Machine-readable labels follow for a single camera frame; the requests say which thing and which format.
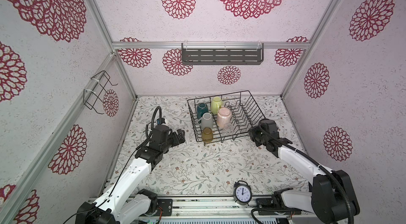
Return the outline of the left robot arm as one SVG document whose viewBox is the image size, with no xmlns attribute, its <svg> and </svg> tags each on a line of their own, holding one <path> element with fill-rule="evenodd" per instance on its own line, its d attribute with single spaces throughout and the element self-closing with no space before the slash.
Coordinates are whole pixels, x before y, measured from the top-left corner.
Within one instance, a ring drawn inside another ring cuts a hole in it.
<svg viewBox="0 0 406 224">
<path fill-rule="evenodd" d="M 76 224 L 130 224 L 143 214 L 157 209 L 157 194 L 141 190 L 133 200 L 128 198 L 168 153 L 170 148 L 186 141 L 185 131 L 172 131 L 160 124 L 152 129 L 147 139 L 136 148 L 130 166 L 122 171 L 117 181 L 93 203 L 83 203 L 76 213 Z"/>
</svg>

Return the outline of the amber glass cup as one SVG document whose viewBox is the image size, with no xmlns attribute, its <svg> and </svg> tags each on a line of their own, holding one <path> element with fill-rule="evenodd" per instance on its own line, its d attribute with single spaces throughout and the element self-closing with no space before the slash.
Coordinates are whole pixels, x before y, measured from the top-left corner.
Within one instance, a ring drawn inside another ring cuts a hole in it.
<svg viewBox="0 0 406 224">
<path fill-rule="evenodd" d="M 211 143 L 214 139 L 213 131 L 210 127 L 205 127 L 202 131 L 202 140 L 204 144 Z"/>
</svg>

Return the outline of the pink iridescent mug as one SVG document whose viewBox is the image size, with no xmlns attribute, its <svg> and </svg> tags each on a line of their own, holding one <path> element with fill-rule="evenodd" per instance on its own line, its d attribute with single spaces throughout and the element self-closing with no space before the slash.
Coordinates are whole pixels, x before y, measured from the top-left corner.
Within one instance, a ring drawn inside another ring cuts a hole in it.
<svg viewBox="0 0 406 224">
<path fill-rule="evenodd" d="M 219 128 L 224 128 L 227 124 L 230 124 L 232 118 L 232 112 L 229 108 L 222 107 L 217 114 L 217 125 Z"/>
</svg>

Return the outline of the black wire dish rack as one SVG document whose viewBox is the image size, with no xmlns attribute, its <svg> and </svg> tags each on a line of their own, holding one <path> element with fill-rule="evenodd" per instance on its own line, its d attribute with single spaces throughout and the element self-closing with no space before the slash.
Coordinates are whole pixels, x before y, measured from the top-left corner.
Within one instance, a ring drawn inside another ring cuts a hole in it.
<svg viewBox="0 0 406 224">
<path fill-rule="evenodd" d="M 265 119 L 248 90 L 188 99 L 187 104 L 195 140 L 205 145 L 248 136 Z"/>
</svg>

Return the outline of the cream grey-handled mug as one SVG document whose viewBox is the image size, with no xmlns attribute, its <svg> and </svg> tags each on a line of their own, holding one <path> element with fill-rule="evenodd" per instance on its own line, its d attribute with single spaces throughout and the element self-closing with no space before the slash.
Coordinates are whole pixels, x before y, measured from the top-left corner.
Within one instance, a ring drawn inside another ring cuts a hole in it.
<svg viewBox="0 0 406 224">
<path fill-rule="evenodd" d="M 213 125 L 214 125 L 214 118 L 213 118 L 212 114 L 204 113 L 202 115 L 202 118 L 200 121 L 200 126 L 201 126 L 202 130 L 204 130 L 205 128 L 213 129 Z"/>
</svg>

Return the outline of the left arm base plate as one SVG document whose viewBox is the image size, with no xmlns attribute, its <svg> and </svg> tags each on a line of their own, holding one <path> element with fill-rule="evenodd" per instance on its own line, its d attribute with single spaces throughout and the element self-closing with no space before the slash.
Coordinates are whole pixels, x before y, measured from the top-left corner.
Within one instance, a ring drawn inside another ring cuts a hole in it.
<svg viewBox="0 0 406 224">
<path fill-rule="evenodd" d="M 169 217 L 172 216 L 173 200 L 172 199 L 158 199 L 152 202 L 153 216 L 155 217 Z"/>
</svg>

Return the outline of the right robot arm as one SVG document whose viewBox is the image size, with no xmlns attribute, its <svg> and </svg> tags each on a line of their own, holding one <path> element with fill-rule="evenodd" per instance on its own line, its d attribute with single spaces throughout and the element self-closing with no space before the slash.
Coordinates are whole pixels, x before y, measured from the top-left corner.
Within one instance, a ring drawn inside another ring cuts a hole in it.
<svg viewBox="0 0 406 224">
<path fill-rule="evenodd" d="M 325 224 L 342 220 L 355 222 L 360 213 L 350 176 L 343 170 L 321 165 L 293 146 L 292 141 L 279 135 L 276 122 L 261 119 L 249 136 L 256 146 L 264 146 L 275 157 L 285 161 L 309 182 L 309 192 L 282 189 L 272 195 L 272 211 L 298 209 L 313 213 Z"/>
</svg>

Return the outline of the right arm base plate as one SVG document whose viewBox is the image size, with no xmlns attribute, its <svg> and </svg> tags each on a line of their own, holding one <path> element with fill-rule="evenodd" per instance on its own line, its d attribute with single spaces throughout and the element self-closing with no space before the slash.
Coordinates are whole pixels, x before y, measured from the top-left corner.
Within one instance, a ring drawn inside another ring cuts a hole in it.
<svg viewBox="0 0 406 224">
<path fill-rule="evenodd" d="M 272 198 L 257 198 L 255 203 L 257 208 L 259 208 L 258 214 L 260 216 L 301 214 L 301 210 L 288 208 L 277 202 L 274 203 Z"/>
</svg>

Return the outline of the light green mug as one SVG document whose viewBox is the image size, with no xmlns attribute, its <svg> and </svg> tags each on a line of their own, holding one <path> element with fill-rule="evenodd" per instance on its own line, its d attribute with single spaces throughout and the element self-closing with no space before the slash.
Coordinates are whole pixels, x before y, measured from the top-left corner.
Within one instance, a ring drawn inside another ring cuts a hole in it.
<svg viewBox="0 0 406 224">
<path fill-rule="evenodd" d="M 217 115 L 223 105 L 221 97 L 215 96 L 211 99 L 210 110 L 213 115 Z"/>
</svg>

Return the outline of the dark green mug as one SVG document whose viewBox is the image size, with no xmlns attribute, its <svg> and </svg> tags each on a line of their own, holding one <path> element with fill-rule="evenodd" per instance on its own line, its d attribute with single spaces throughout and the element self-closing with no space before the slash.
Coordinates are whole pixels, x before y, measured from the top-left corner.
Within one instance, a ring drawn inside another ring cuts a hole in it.
<svg viewBox="0 0 406 224">
<path fill-rule="evenodd" d="M 197 119 L 201 119 L 205 113 L 208 113 L 208 106 L 206 103 L 200 102 L 197 105 Z"/>
</svg>

